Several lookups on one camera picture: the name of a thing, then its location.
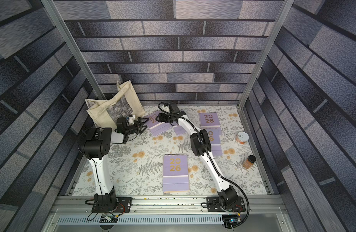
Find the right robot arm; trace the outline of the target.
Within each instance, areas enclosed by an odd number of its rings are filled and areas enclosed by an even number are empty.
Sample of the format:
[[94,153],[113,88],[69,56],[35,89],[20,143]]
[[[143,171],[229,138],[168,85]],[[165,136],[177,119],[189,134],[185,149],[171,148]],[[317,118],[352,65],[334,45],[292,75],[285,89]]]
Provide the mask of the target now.
[[213,178],[221,207],[224,210],[232,209],[238,201],[238,193],[233,181],[224,177],[214,159],[208,132],[195,126],[183,111],[176,114],[162,111],[156,120],[164,123],[176,123],[185,129],[190,136],[193,154],[202,160]]

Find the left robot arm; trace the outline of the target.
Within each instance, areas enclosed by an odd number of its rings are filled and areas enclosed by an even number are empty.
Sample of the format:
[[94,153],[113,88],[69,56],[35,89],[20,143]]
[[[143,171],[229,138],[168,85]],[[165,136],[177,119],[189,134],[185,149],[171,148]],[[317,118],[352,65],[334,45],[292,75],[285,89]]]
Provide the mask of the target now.
[[120,205],[110,179],[107,155],[113,144],[125,144],[130,135],[142,134],[148,128],[148,121],[148,118],[129,115],[117,119],[116,129],[93,127],[87,133],[79,151],[88,159],[94,174],[93,213],[112,213]]

